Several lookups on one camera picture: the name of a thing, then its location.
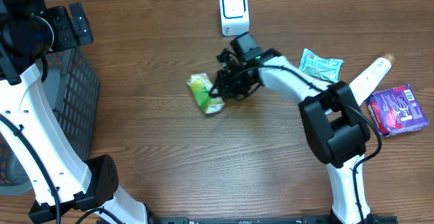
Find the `white tube with gold cap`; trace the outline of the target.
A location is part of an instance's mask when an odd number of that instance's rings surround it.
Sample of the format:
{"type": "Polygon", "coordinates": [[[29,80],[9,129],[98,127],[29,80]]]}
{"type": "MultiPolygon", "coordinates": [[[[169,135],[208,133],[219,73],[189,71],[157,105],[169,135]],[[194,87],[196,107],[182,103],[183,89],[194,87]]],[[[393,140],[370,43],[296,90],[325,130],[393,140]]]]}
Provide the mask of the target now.
{"type": "Polygon", "coordinates": [[[359,106],[373,93],[394,64],[395,57],[392,54],[384,54],[377,58],[349,84],[359,106]]]}

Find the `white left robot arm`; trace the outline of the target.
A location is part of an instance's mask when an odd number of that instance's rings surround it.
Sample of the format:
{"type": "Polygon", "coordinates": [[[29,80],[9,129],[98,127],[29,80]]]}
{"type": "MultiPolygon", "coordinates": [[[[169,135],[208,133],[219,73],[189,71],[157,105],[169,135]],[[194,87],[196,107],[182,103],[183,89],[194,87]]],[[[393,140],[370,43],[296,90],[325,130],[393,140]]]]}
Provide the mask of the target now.
{"type": "Polygon", "coordinates": [[[1,134],[31,180],[34,223],[59,223],[75,209],[108,223],[151,220],[146,206],[119,184],[111,156],[82,160],[47,101],[46,54],[93,42],[80,3],[47,7],[45,0],[1,0],[1,134]]]}

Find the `teal wet wipes pack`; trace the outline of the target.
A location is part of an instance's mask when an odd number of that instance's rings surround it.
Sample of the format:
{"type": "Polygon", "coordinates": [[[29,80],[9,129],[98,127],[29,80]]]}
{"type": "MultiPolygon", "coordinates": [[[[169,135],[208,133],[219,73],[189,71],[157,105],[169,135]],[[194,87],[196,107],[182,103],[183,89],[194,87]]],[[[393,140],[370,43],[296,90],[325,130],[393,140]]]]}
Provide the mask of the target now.
{"type": "Polygon", "coordinates": [[[342,59],[322,58],[305,48],[298,69],[312,77],[337,83],[343,64],[344,60],[342,59]]]}

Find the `purple pad package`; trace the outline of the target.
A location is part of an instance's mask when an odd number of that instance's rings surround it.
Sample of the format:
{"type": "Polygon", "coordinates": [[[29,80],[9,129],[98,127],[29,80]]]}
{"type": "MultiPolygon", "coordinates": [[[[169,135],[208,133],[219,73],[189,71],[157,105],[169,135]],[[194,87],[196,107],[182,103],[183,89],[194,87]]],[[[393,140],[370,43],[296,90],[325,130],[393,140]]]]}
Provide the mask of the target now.
{"type": "Polygon", "coordinates": [[[409,84],[371,94],[366,105],[382,136],[422,130],[429,121],[409,84]]]}

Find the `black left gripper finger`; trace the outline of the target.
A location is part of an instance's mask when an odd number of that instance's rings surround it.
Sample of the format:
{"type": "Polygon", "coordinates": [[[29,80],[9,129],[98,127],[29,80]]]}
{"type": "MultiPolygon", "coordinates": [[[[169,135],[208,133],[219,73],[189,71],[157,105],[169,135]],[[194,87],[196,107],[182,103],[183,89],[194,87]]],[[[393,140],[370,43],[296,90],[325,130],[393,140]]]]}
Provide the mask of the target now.
{"type": "Polygon", "coordinates": [[[88,23],[82,3],[76,2],[69,5],[71,12],[71,21],[73,24],[88,23]]]}
{"type": "Polygon", "coordinates": [[[79,45],[88,45],[94,41],[92,31],[87,22],[77,23],[77,36],[79,45]]]}

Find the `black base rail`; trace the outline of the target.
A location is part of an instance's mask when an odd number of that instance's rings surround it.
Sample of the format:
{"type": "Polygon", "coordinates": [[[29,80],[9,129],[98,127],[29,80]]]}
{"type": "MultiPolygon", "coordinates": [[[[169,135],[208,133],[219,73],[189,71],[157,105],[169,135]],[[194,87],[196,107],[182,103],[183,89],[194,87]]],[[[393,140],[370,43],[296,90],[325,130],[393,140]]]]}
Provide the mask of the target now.
{"type": "Polygon", "coordinates": [[[334,215],[305,215],[297,218],[265,219],[189,219],[187,217],[150,217],[149,223],[158,224],[339,224],[334,215]]]}

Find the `yellow green Pokka drink pouch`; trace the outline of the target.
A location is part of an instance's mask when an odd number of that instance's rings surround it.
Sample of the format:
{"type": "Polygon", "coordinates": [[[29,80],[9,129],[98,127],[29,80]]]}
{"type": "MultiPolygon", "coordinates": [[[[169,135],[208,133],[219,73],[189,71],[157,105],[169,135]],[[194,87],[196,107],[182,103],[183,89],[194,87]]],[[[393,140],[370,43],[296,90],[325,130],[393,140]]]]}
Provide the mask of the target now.
{"type": "Polygon", "coordinates": [[[190,87],[198,107],[205,114],[213,114],[222,111],[225,103],[221,97],[211,97],[209,95],[213,84],[206,73],[192,74],[186,84],[190,87]]]}

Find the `grey plastic shopping basket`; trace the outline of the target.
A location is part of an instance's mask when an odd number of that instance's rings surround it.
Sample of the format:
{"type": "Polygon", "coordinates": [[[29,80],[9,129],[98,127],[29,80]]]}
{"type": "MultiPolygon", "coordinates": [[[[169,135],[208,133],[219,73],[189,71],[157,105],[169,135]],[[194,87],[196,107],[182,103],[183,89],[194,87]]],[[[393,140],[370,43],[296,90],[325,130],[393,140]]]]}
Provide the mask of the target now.
{"type": "MultiPolygon", "coordinates": [[[[75,153],[90,157],[100,81],[81,48],[46,56],[49,71],[43,89],[52,112],[75,153]]],[[[20,195],[33,188],[24,168],[1,138],[1,195],[20,195]]]]}

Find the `white barcode scanner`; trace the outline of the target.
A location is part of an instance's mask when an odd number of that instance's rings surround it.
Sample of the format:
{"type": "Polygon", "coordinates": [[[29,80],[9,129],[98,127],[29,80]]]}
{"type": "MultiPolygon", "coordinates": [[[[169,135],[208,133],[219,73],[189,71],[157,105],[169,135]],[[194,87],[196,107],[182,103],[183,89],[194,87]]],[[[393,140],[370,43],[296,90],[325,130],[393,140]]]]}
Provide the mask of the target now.
{"type": "Polygon", "coordinates": [[[219,0],[222,35],[237,36],[250,29],[248,0],[219,0]]]}

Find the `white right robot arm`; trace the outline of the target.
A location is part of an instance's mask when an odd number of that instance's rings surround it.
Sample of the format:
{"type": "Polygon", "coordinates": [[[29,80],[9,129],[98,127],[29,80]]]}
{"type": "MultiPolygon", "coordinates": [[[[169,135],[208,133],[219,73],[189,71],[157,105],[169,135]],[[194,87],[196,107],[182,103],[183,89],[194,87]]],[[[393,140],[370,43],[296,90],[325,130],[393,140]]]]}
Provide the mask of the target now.
{"type": "Polygon", "coordinates": [[[360,90],[339,81],[329,83],[298,70],[283,54],[263,50],[249,33],[217,55],[222,68],[210,96],[238,102],[259,87],[274,90],[298,105],[309,148],[328,169],[334,223],[367,223],[363,163],[372,124],[360,111],[360,90]]]}

